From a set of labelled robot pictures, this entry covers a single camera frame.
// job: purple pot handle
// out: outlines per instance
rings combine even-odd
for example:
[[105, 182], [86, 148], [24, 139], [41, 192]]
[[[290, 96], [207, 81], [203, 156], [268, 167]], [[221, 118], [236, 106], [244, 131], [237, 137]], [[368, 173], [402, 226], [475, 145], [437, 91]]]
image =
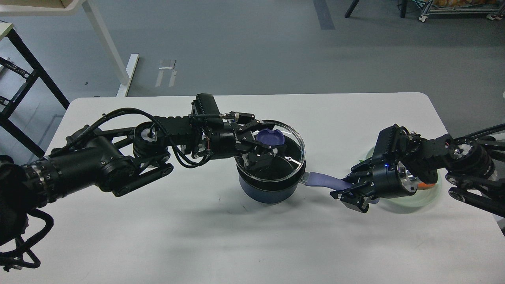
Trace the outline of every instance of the purple pot handle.
[[342, 191], [352, 186], [351, 183], [345, 182], [333, 176], [322, 173], [310, 172], [306, 186], [322, 186], [331, 188], [335, 191]]

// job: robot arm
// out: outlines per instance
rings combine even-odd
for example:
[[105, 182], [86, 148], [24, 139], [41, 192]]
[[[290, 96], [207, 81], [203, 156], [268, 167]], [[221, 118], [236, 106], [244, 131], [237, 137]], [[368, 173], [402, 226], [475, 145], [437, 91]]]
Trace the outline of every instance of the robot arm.
[[[150, 122], [100, 130], [104, 122], [124, 114], [144, 115]], [[117, 197], [128, 194], [172, 172], [173, 165], [167, 163], [169, 149], [187, 168], [234, 156], [244, 158], [248, 169], [268, 167], [284, 146], [265, 145], [255, 140], [253, 132], [273, 127], [253, 114], [221, 114], [212, 95], [198, 94], [188, 116], [159, 117], [137, 109], [118, 109], [84, 126], [67, 137], [64, 147], [33, 163], [18, 166], [9, 156], [0, 156], [0, 245], [16, 240], [17, 246], [0, 253], [0, 265], [7, 271], [40, 265], [30, 248], [49, 232], [53, 219], [37, 208], [93, 184]], [[124, 156], [120, 149], [131, 144], [133, 156]], [[193, 161], [186, 156], [189, 154], [201, 160]], [[27, 215], [42, 218], [46, 226], [24, 241], [21, 235]], [[24, 253], [33, 263], [23, 261]]]
[[[378, 198], [410, 196], [420, 182], [436, 183], [436, 170], [445, 168], [445, 178], [456, 186], [449, 190], [453, 198], [505, 217], [505, 180], [492, 178], [493, 159], [505, 161], [504, 154], [497, 152], [505, 151], [505, 144], [485, 136], [491, 131], [426, 140], [404, 127], [388, 127], [379, 133], [373, 156], [352, 167], [343, 179], [352, 186], [330, 195], [366, 213], [369, 203]], [[482, 196], [469, 190], [478, 190]]]

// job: gray floor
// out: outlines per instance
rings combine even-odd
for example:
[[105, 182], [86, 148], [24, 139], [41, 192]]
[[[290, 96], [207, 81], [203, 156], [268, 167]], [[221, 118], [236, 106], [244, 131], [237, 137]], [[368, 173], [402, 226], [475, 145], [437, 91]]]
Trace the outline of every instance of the gray floor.
[[[335, 29], [322, 30], [307, 0], [95, 1], [122, 58], [140, 53], [130, 96], [420, 91], [454, 136], [505, 118], [505, 21], [400, 19], [396, 0], [363, 0], [346, 19], [351, 1], [327, 0]], [[0, 20], [15, 24], [69, 100], [115, 96], [119, 82], [82, 10]], [[25, 66], [6, 39], [0, 56]], [[177, 60], [173, 86], [172, 71], [156, 86], [162, 59]], [[0, 96], [18, 87], [8, 73]], [[13, 120], [45, 149], [63, 113], [40, 82]], [[33, 158], [0, 133], [1, 152]]]

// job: table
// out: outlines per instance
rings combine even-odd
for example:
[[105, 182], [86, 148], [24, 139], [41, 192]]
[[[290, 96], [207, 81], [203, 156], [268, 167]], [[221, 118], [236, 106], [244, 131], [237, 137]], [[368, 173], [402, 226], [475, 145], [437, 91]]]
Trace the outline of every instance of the table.
[[[401, 0], [400, 18], [402, 18], [402, 19], [405, 18], [405, 14], [407, 13], [407, 1], [408, 0]], [[350, 4], [349, 9], [347, 9], [347, 12], [345, 12], [346, 18], [350, 17], [352, 12], [356, 8], [356, 5], [358, 5], [359, 2], [360, 2], [360, 0], [352, 0], [352, 3]]]
[[121, 85], [118, 89], [118, 97], [126, 97], [130, 88], [131, 80], [137, 66], [139, 54], [131, 54], [128, 64], [125, 68], [116, 45], [112, 41], [109, 30], [105, 25], [98, 6], [93, 0], [69, 0], [69, 4], [65, 8], [48, 8], [37, 7], [39, 5], [36, 0], [33, 0], [33, 6], [18, 6], [18, 5], [2, 5], [0, 1], [0, 16], [68, 16], [77, 13], [79, 7], [82, 6], [86, 16], [88, 17], [93, 29], [95, 30], [102, 47], [104, 48], [107, 57], [112, 63], [114, 73], [118, 77]]
[[39, 63], [37, 58], [32, 54], [30, 49], [24, 44], [20, 36], [14, 30], [14, 26], [11, 23], [0, 23], [0, 40], [7, 37], [14, 47], [23, 56], [26, 62], [31, 66], [33, 71], [31, 73], [21, 69], [20, 67], [12, 64], [4, 58], [0, 58], [0, 64], [6, 68], [18, 73], [26, 81], [21, 85], [18, 91], [13, 95], [13, 97], [7, 100], [4, 97], [2, 99], [3, 109], [0, 112], [0, 126], [2, 126], [10, 135], [12, 135], [16, 140], [18, 140], [23, 146], [29, 149], [37, 157], [41, 158], [44, 155], [44, 150], [42, 150], [37, 143], [30, 139], [22, 130], [20, 130], [14, 123], [12, 123], [9, 118], [12, 113], [19, 106], [21, 101], [27, 95], [30, 88], [36, 82], [37, 79], [41, 79], [47, 88], [53, 93], [55, 98], [60, 102], [60, 104], [67, 109], [70, 104], [67, 98], [63, 95], [61, 90], [56, 86], [55, 82], [46, 70]]
[[[307, 171], [349, 173], [398, 123], [423, 137], [446, 133], [422, 93], [216, 96], [221, 112], [276, 119], [300, 132]], [[102, 113], [137, 107], [183, 116], [194, 97], [74, 100], [49, 148]], [[134, 126], [119, 117], [103, 129]], [[174, 171], [115, 198], [87, 188], [44, 211], [55, 219], [33, 248], [42, 265], [2, 274], [2, 283], [499, 283], [505, 238], [491, 214], [445, 191], [410, 214], [382, 201], [367, 214], [329, 190], [299, 185], [286, 201], [260, 204], [239, 187], [232, 159]], [[35, 225], [28, 227], [35, 230]]]

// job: metal frame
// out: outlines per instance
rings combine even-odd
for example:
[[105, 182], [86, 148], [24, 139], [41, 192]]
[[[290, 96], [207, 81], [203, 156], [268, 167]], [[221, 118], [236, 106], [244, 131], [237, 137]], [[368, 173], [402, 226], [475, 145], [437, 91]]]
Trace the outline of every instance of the metal frame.
[[45, 8], [45, 7], [29, 7], [17, 5], [0, 5], [0, 16], [66, 16], [77, 13], [79, 6], [82, 6], [86, 16], [88, 17], [93, 30], [98, 35], [98, 39], [107, 54], [114, 73], [118, 77], [121, 85], [118, 89], [118, 97], [126, 97], [128, 89], [133, 78], [133, 73], [139, 59], [138, 54], [132, 54], [128, 61], [128, 66], [125, 68], [116, 45], [112, 41], [109, 30], [105, 25], [105, 21], [98, 10], [98, 6], [93, 0], [73, 0], [66, 8]]
[[487, 14], [487, 13], [495, 13], [496, 15], [503, 15], [505, 13], [505, 1], [501, 1], [500, 6], [498, 8], [437, 8], [431, 9], [433, 6], [433, 0], [430, 0], [426, 3], [419, 20], [424, 21], [430, 14]]
[[51, 79], [49, 74], [44, 70], [42, 65], [39, 63], [37, 58], [32, 54], [32, 52], [28, 49], [28, 47], [21, 40], [19, 35], [16, 33], [14, 29], [11, 29], [6, 37], [11, 41], [14, 47], [19, 51], [19, 53], [23, 56], [23, 58], [28, 62], [28, 64], [33, 68], [31, 73], [19, 68], [18, 66], [12, 64], [11, 62], [0, 58], [0, 64], [18, 73], [20, 76], [26, 79], [26, 81], [21, 85], [19, 90], [13, 96], [12, 99], [7, 100], [4, 98], [4, 102], [2, 103], [5, 107], [0, 112], [0, 126], [3, 127], [8, 133], [10, 133], [16, 140], [18, 140], [21, 144], [23, 144], [28, 150], [30, 150], [37, 157], [44, 156], [45, 151], [42, 150], [32, 139], [30, 139], [23, 131], [21, 131], [14, 123], [9, 120], [9, 117], [19, 106], [23, 98], [26, 96], [30, 88], [33, 86], [37, 79], [42, 79], [44, 84], [49, 88], [49, 90], [53, 93], [56, 99], [60, 102], [60, 104], [67, 109], [70, 105], [70, 102], [63, 95], [61, 90], [56, 86], [55, 82]]

